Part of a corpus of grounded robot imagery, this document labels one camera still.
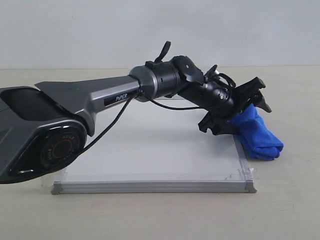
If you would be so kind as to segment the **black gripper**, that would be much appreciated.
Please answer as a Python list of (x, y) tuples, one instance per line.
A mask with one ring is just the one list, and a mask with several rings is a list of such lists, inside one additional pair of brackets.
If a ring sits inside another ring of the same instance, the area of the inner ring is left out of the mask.
[(259, 77), (238, 86), (227, 88), (215, 81), (207, 84), (211, 89), (205, 89), (202, 94), (200, 107), (207, 110), (207, 114), (198, 123), (201, 132), (211, 130), (217, 135), (237, 135), (238, 129), (229, 123), (237, 114), (243, 113), (250, 105), (271, 113), (272, 109), (266, 103), (261, 89), (266, 85)]

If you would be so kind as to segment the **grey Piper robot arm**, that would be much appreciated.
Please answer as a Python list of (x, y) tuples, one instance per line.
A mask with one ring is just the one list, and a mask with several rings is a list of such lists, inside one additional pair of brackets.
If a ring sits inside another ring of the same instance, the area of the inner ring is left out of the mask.
[(194, 110), (206, 110), (198, 123), (201, 132), (215, 136), (237, 134), (231, 123), (249, 106), (272, 110), (255, 77), (236, 85), (212, 66), (202, 72), (185, 55), (164, 61), (167, 41), (153, 61), (134, 67), (129, 74), (80, 81), (42, 81), (34, 86), (0, 90), (0, 182), (30, 181), (58, 172), (90, 148), (98, 113), (132, 100), (156, 103), (160, 97), (180, 96)]

